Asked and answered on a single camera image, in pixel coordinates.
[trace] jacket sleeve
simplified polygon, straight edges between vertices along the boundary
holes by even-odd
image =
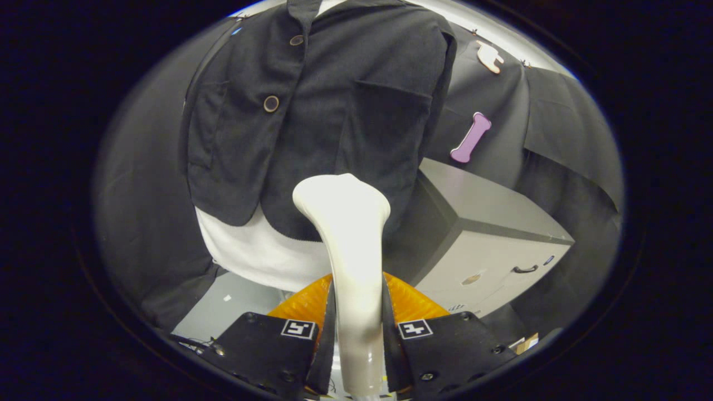
[[[441,117],[441,110],[443,110],[443,105],[446,102],[446,95],[448,94],[448,88],[451,85],[451,73],[453,72],[453,62],[456,60],[456,37],[453,34],[451,27],[445,22],[445,26],[441,28],[443,33],[443,38],[446,40],[446,60],[443,64],[443,72],[436,82],[436,87],[434,89],[431,99],[431,112],[429,114],[429,119],[426,121],[424,127],[423,138],[421,139],[421,145],[419,146],[419,165],[426,155],[431,139],[436,132],[436,125],[438,124],[438,119]]]

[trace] black cloth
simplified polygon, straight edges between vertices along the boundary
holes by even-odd
[[[108,127],[95,166],[93,212],[106,270],[150,324],[169,331],[225,272],[203,242],[177,147],[185,89],[231,24],[205,29],[136,85]]]
[[[236,226],[260,203],[280,233],[319,241],[292,190],[352,173],[389,200],[388,236],[435,131],[456,41],[445,18],[404,1],[347,0],[315,18],[319,4],[245,19],[206,67],[188,129],[191,197]]]

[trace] black fabric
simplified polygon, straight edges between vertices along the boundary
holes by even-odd
[[[516,190],[549,213],[575,239],[560,262],[511,302],[530,335],[567,327],[601,290],[621,238],[609,196],[592,181],[531,153]]]
[[[581,83],[559,73],[525,68],[525,74],[530,86],[525,148],[597,184],[623,212],[619,151],[594,99]]]
[[[185,177],[178,173],[183,96],[221,21],[158,64],[130,93],[103,140],[93,203],[113,282],[156,327],[171,331],[215,276]]]
[[[280,233],[319,241],[292,190],[349,172],[389,200],[388,236],[435,130],[456,42],[442,16],[399,0],[349,0],[315,18],[318,8],[288,1],[245,19],[206,68],[188,129],[192,200],[236,226],[260,202]],[[265,109],[268,96],[277,110]]]
[[[426,157],[461,168],[506,188],[516,187],[523,170],[523,150],[528,123],[528,82],[522,63],[489,41],[453,26],[458,40],[458,57],[453,64],[451,85],[441,119]],[[490,44],[505,61],[494,74],[478,60],[477,41]],[[481,112],[492,123],[471,153],[468,163],[451,158]]]

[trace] label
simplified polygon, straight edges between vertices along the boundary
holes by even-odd
[[[304,322],[302,320],[292,320],[288,319],[284,323],[281,335],[286,335],[287,337],[297,337],[304,340],[311,340],[314,334],[314,327],[316,324],[314,322]]]
[[[399,323],[399,332],[401,333],[401,338],[404,340],[426,337],[427,335],[433,335],[434,333],[431,331],[431,327],[424,319]]]

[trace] black jacket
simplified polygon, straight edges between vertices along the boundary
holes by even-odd
[[[352,173],[389,200],[384,235],[406,208],[451,78],[448,22],[400,0],[320,0],[245,19],[195,82],[188,125],[193,203],[244,225],[260,202],[282,234],[319,240],[292,190]]]

